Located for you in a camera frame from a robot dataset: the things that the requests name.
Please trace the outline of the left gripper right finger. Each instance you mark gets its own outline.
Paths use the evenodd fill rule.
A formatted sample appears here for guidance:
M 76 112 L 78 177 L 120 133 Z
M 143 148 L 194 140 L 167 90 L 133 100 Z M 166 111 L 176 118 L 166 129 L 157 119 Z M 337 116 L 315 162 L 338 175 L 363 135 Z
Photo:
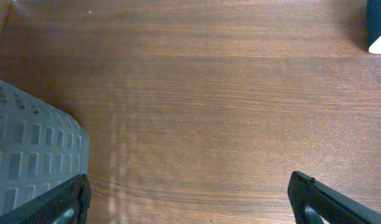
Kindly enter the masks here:
M 288 198 L 297 224 L 381 223 L 381 214 L 300 171 L 291 174 Z

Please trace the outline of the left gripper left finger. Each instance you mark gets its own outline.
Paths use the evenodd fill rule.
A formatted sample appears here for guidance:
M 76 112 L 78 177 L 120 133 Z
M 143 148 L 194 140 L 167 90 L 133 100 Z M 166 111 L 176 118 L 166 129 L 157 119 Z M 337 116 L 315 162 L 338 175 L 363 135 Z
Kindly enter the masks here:
M 0 223 L 85 224 L 90 203 L 90 183 L 79 174 L 0 216 Z

